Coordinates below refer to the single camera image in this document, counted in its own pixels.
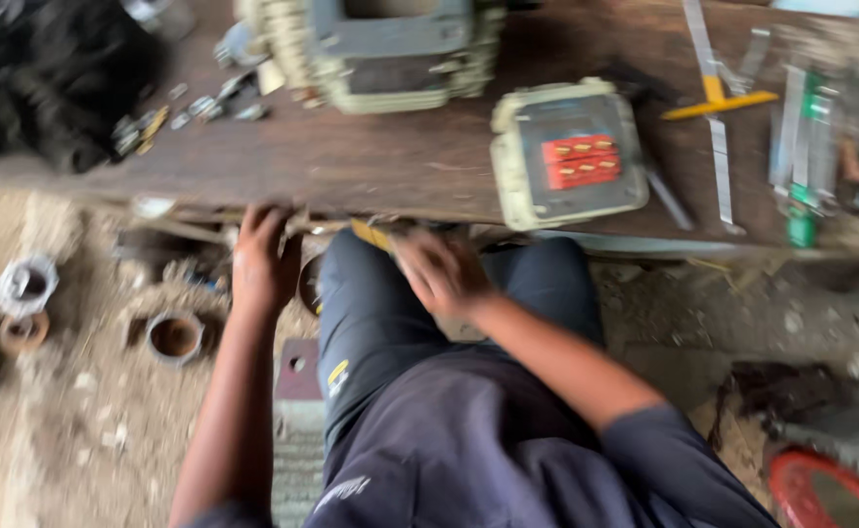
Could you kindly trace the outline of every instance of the transformer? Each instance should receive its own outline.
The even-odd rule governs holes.
[[[501,0],[247,0],[290,88],[345,114],[426,110],[478,97],[493,77]]]

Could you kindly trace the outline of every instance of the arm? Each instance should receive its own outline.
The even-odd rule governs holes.
[[[595,430],[664,401],[595,345],[497,293],[466,244],[418,231],[397,240],[396,251],[427,310],[468,319]]]
[[[234,249],[233,308],[181,465],[173,528],[227,502],[270,510],[272,342],[276,319],[296,290],[302,256],[299,237],[278,256],[288,217],[253,206],[244,216]]]
[[[485,297],[470,322],[501,344],[593,429],[664,401],[657,390],[598,347],[502,295]]]

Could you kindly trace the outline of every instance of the yellow handle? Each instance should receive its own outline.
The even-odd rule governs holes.
[[[661,118],[668,121],[674,121],[676,119],[686,119],[687,117],[694,117],[696,115],[716,114],[717,112],[735,110],[736,108],[759,104],[760,102],[775,101],[777,98],[777,94],[773,94],[771,92],[752,92],[748,95],[724,99],[722,102],[705,102],[703,104],[687,106],[686,108],[670,110],[670,112],[661,114]]]
[[[716,75],[704,75],[704,91],[706,102],[726,101],[726,95],[722,91],[722,81]]]

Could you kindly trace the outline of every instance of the person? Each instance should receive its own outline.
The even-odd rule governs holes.
[[[301,239],[251,207],[233,308],[169,525],[269,527],[272,342]],[[776,526],[657,390],[602,350],[565,238],[484,256],[416,231],[399,266],[350,231],[320,273],[324,492],[307,527]],[[430,313],[489,339],[451,343]]]

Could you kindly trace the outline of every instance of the rusty metal ring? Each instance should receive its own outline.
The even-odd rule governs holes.
[[[6,316],[0,326],[0,350],[11,356],[34,352],[48,337],[49,328],[51,320],[44,311],[21,318]]]

